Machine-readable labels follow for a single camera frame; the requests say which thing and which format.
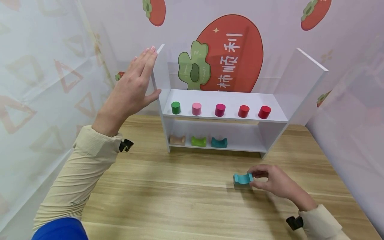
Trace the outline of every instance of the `green cylinder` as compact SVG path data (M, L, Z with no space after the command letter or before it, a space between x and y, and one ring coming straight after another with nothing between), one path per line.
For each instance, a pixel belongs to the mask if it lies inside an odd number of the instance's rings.
M179 102L173 102L171 104L172 107L172 113L173 114L179 114L181 112L180 103Z

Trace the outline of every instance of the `blue clothing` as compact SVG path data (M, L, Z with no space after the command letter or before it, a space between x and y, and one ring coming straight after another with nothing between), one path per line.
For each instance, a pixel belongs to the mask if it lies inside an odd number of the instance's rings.
M66 217L39 228L32 240L88 240L84 227L76 218Z

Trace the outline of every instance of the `beige sleeve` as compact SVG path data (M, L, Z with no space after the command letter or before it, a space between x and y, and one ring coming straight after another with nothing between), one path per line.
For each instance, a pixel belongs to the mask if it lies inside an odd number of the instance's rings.
M308 240L350 240L332 214L320 204L316 209L299 212Z
M64 217L81 219L97 181L116 162L122 135L107 137L85 126L73 144L74 151L40 205L35 232L44 224Z

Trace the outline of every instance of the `red cylinder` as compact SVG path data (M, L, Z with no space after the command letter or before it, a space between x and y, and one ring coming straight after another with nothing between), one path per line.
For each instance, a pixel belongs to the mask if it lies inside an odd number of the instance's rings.
M198 116L201 114L201 104L200 103L192 104L192 114L195 116Z
M260 108L260 112L259 112L258 116L261 119L266 119L269 116L270 113L271 113L271 108L270 107L262 106Z
M246 118L248 116L249 107L247 105L241 105L237 115L241 118Z
M222 116L224 116L224 112L225 112L225 105L221 104L221 103L217 104L216 110L215 110L215 115L218 117L222 117Z

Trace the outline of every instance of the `teal arch block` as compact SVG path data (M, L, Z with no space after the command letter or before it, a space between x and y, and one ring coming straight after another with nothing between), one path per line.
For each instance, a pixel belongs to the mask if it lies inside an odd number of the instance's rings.
M253 182L253 176L252 173L248 173L245 175L233 175L233 183L234 184L249 184L250 182Z
M211 141L212 147L227 148L227 145L228 145L228 140L226 138L224 138L223 140L216 140L214 137L212 138L212 141Z

